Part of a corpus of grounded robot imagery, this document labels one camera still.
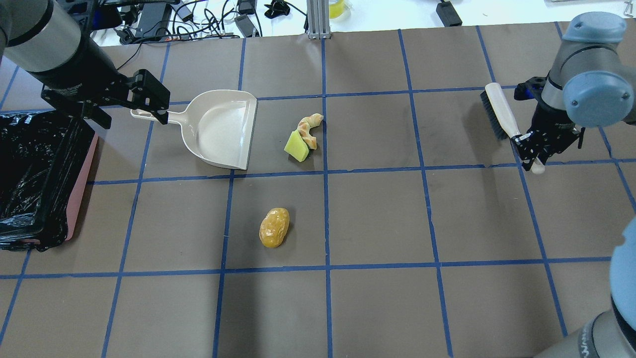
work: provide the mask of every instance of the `blue robot arm cap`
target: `blue robot arm cap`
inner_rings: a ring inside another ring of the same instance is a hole
[[[625,118],[633,108],[634,90],[619,75],[587,71],[563,87],[563,101],[570,119],[583,127],[605,127]]]
[[[622,17],[594,11],[573,18],[563,39],[585,43],[619,43],[626,29],[627,23]]]

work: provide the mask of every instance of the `yellow container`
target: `yellow container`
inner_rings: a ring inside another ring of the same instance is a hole
[[[345,0],[329,0],[329,18],[336,18],[345,12]]]

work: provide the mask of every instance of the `black power adapter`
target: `black power adapter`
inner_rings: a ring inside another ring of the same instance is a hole
[[[254,27],[252,21],[247,17],[247,15],[238,15],[234,18],[234,23],[237,25],[240,33],[243,34],[245,38],[257,38],[261,36],[258,30]]]
[[[436,12],[444,27],[461,26],[462,19],[459,18],[457,11],[453,7],[450,1],[441,0],[438,4]]]
[[[256,13],[256,0],[238,0],[237,11],[243,15],[254,15]]]

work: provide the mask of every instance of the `black garbage bag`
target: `black garbage bag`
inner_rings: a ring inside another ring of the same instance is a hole
[[[0,115],[0,248],[42,252],[69,232],[67,204],[95,131],[57,111]]]

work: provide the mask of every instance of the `black bristles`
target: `black bristles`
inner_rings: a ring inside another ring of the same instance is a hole
[[[486,110],[486,114],[488,115],[490,126],[492,127],[492,130],[495,133],[495,137],[497,137],[498,140],[507,139],[508,135],[499,124],[499,121],[497,120],[497,115],[495,114],[495,110],[492,109],[492,104],[490,103],[490,100],[488,99],[488,94],[486,93],[486,91],[483,91],[480,97],[481,97],[481,103],[483,104],[483,108]]]

